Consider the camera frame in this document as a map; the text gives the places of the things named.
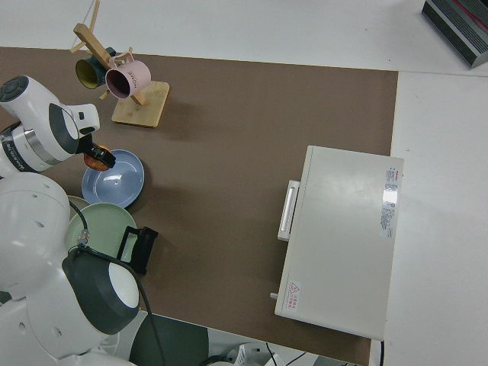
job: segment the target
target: white table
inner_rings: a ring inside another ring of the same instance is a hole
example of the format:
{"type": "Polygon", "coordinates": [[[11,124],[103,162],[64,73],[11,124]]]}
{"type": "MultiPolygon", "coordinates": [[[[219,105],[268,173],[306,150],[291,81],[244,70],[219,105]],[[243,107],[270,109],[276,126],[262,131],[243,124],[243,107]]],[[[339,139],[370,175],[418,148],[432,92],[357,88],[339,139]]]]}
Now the white table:
{"type": "MultiPolygon", "coordinates": [[[[71,48],[91,3],[2,2],[0,46],[71,48]]],[[[102,0],[95,33],[138,53],[400,70],[392,156],[406,164],[385,365],[482,364],[488,86],[474,76],[488,65],[469,70],[422,18],[422,4],[102,0]]]]}

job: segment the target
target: blue plate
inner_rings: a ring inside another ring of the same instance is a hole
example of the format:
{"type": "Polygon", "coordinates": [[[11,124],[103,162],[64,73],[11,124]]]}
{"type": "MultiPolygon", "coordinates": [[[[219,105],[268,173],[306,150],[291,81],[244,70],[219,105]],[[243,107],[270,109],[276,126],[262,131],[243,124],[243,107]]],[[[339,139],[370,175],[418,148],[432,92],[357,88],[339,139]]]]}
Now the blue plate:
{"type": "Polygon", "coordinates": [[[90,204],[109,202],[125,208],[143,190],[144,167],[139,158],[127,150],[112,150],[115,165],[105,172],[88,168],[83,175],[83,198],[90,204]]]}

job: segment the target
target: brown mat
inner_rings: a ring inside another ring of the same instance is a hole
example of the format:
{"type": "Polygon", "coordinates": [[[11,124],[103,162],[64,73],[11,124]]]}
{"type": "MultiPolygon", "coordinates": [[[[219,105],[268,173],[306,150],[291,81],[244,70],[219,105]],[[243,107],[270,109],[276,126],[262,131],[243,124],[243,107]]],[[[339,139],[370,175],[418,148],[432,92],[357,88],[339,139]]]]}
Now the brown mat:
{"type": "MultiPolygon", "coordinates": [[[[307,145],[389,155],[397,73],[140,56],[171,91],[156,129],[111,122],[116,100],[77,80],[64,50],[0,48],[0,82],[27,74],[62,103],[94,103],[95,142],[146,169],[129,207],[159,232],[143,279],[155,313],[357,364],[369,339],[274,315],[286,243],[276,239],[307,145]]],[[[13,122],[0,108],[1,127],[13,122]]],[[[47,175],[81,195],[77,156],[47,175]]]]}

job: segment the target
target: wooden base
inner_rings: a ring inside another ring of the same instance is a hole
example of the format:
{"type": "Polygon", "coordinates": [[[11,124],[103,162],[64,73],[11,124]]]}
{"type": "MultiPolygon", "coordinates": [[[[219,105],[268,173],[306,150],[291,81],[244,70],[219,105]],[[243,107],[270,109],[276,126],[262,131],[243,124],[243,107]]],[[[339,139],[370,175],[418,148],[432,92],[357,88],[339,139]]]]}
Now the wooden base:
{"type": "Polygon", "coordinates": [[[138,105],[132,99],[120,99],[112,114],[112,121],[118,124],[132,124],[141,127],[158,127],[162,109],[169,93],[167,82],[151,82],[141,93],[145,97],[144,105],[138,105]]]}

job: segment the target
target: pink mug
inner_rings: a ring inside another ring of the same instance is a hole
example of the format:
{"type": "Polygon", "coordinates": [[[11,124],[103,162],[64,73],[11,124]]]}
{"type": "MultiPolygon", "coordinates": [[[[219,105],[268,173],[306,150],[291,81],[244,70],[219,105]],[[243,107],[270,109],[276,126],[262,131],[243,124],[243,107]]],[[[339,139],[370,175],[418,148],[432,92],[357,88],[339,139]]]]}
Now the pink mug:
{"type": "Polygon", "coordinates": [[[151,82],[149,68],[141,61],[134,60],[130,52],[111,57],[108,64],[111,68],[105,75],[105,81],[110,93],[119,99],[129,98],[151,82]],[[127,58],[126,63],[118,66],[115,60],[124,57],[127,58]]]}

